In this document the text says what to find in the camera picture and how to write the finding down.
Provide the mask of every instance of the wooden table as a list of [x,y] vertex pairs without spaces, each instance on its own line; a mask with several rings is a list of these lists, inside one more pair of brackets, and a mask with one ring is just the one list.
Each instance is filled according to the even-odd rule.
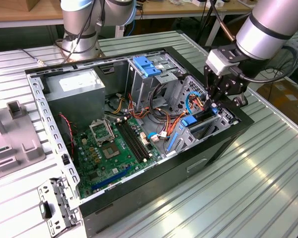
[[[218,8],[220,17],[224,19],[226,15],[245,14],[250,9],[237,0],[227,2],[223,7]],[[177,18],[202,16],[203,7],[195,6],[186,2],[176,6],[169,0],[163,2],[144,2],[144,14],[142,19]],[[136,19],[141,18],[141,13],[137,11]],[[63,24],[62,9],[59,0],[40,0],[30,12],[12,10],[0,7],[0,28],[19,26],[41,26]],[[207,40],[210,45],[218,32],[220,25],[216,22]],[[116,27],[116,37],[122,36],[123,31]]]

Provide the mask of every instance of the pci slot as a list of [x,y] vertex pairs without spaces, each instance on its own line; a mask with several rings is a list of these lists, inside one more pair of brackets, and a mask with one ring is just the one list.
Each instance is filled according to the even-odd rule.
[[143,162],[144,159],[149,159],[148,152],[145,150],[144,146],[140,143],[137,136],[132,131],[132,129],[130,128],[130,126],[126,121],[116,124],[116,127],[139,163]]
[[113,181],[115,181],[117,179],[122,178],[123,176],[125,176],[128,173],[128,171],[130,169],[131,169],[131,167],[128,167],[125,170],[121,171],[120,173],[118,173],[118,174],[116,174],[116,175],[114,175],[114,176],[112,176],[112,177],[110,177],[110,178],[108,178],[108,179],[106,179],[106,180],[104,180],[102,182],[99,182],[99,183],[93,185],[91,187],[91,190],[96,190],[98,188],[104,187],[104,186],[110,184],[111,182],[113,182]]

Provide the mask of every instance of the metal workbench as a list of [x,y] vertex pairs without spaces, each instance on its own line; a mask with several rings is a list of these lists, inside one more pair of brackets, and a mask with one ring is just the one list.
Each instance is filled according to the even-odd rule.
[[[108,39],[107,56],[173,46],[202,71],[206,53],[177,32]],[[47,64],[62,61],[56,47],[29,50]],[[25,104],[46,160],[0,179],[0,238],[49,237],[36,187],[60,175],[25,78],[37,64],[21,51],[0,53],[0,108]],[[243,110],[255,124],[223,157],[97,237],[296,237],[298,128],[251,90]],[[80,226],[61,237],[83,238]]]

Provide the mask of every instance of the ram slot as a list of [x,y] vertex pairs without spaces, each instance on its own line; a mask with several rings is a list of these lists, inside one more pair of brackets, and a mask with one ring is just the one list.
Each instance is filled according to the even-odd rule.
[[144,159],[149,158],[148,153],[145,151],[134,132],[128,130],[129,126],[126,122],[116,124],[116,127],[139,163],[143,162]]
[[148,159],[149,155],[148,152],[146,151],[146,149],[144,148],[143,144],[139,141],[138,137],[135,135],[135,133],[133,132],[133,130],[130,128],[130,126],[128,125],[128,123],[126,122],[124,125],[127,134],[131,134],[132,139],[135,141],[137,147],[141,150],[141,153],[143,155],[144,158]]

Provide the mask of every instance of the motherboard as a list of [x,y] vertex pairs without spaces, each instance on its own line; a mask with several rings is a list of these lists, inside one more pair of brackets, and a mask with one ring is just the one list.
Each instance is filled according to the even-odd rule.
[[[78,148],[78,189],[81,198],[86,198],[161,159],[154,145],[145,139],[145,133],[136,119],[130,118],[122,123],[99,121],[100,126],[93,125],[95,123],[92,123],[92,129],[74,136]],[[108,138],[111,133],[112,140],[99,143],[100,135]]]

